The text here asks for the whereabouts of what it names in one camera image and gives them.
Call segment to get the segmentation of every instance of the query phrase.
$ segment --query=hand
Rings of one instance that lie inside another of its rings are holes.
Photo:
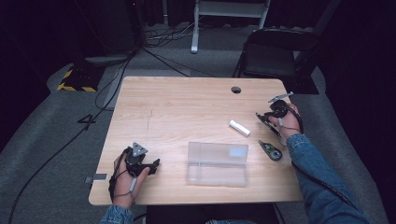
[[[298,109],[297,109],[296,105],[288,104],[288,106],[291,109],[293,109],[298,115],[300,115],[298,113]],[[269,120],[271,121],[271,123],[275,124],[276,127],[280,127],[277,118],[270,117]],[[300,125],[298,123],[298,120],[290,111],[288,111],[286,116],[282,118],[282,122],[283,122],[283,127],[280,128],[280,133],[286,139],[288,139],[290,136],[292,136],[296,133],[300,133]]]
[[[132,180],[134,179],[128,173],[128,171],[126,171],[125,157],[126,157],[126,154],[125,153],[122,154],[120,168],[117,172],[117,176],[118,176],[117,183],[116,183],[116,187],[114,188],[115,196],[128,193],[129,188],[131,187],[131,184],[132,184]],[[119,160],[119,158],[120,157],[118,157],[114,161],[114,167],[116,167],[117,161]],[[146,179],[146,177],[148,175],[149,175],[149,167],[145,168],[142,171],[142,173],[137,177],[136,185],[134,186],[134,190],[132,191],[132,194],[128,193],[128,194],[120,196],[120,197],[114,197],[113,204],[130,209],[132,203],[134,202],[134,199],[137,197],[137,194],[139,193],[139,190],[142,187],[143,181]]]

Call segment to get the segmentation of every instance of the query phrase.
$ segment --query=person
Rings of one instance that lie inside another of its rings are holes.
[[[289,104],[297,115],[296,105]],[[327,163],[318,148],[302,133],[297,118],[290,111],[282,118],[280,127],[278,119],[270,117],[279,132],[286,138],[293,166],[304,197],[304,209],[309,223],[370,223],[370,220],[359,209],[347,185],[334,169]],[[126,170],[125,162],[119,171]],[[132,183],[132,177],[126,172],[120,175],[115,188],[115,195],[124,196],[114,199],[107,209],[101,223],[133,223],[134,215],[130,211],[143,181],[148,176],[146,169],[137,178],[137,184],[131,194],[126,194]],[[223,220],[211,220],[208,223],[229,223]]]

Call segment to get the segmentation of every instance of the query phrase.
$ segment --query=denim jacket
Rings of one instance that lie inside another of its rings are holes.
[[[328,185],[348,198],[356,207],[346,184],[334,169],[323,159],[319,150],[303,134],[295,134],[288,138],[287,145],[291,160],[303,172],[309,174]],[[309,223],[370,223],[360,209],[356,209],[343,202],[332,192],[312,181],[306,175],[296,171],[300,190],[304,197],[304,208]],[[105,223],[133,223],[133,214],[130,210],[111,205],[103,217]],[[209,223],[248,223],[247,221],[212,220]]]

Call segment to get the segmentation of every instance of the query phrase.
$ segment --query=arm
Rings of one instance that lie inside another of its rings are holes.
[[[133,177],[126,171],[125,156],[120,163],[120,168],[117,172],[117,184],[114,189],[113,204],[110,205],[105,213],[105,216],[101,220],[101,224],[112,223],[112,224],[132,224],[134,223],[134,214],[131,212],[131,206],[134,203],[134,199],[137,197],[139,190],[142,186],[143,181],[149,175],[149,168],[143,170],[143,172],[137,177],[136,185],[131,193],[129,188],[131,187]]]
[[[290,107],[298,114],[295,105]],[[276,118],[270,120],[279,125]],[[296,174],[309,223],[370,223],[359,208],[353,207],[358,207],[357,203],[341,177],[309,139],[300,134],[297,119],[289,112],[282,121],[284,127],[280,132],[287,138],[292,162],[301,170],[296,171]],[[308,177],[309,175],[333,187],[353,205],[347,204],[335,193]]]

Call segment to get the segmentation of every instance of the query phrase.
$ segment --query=clear plastic box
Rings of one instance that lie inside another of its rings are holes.
[[[189,142],[187,182],[192,185],[245,187],[248,145]]]

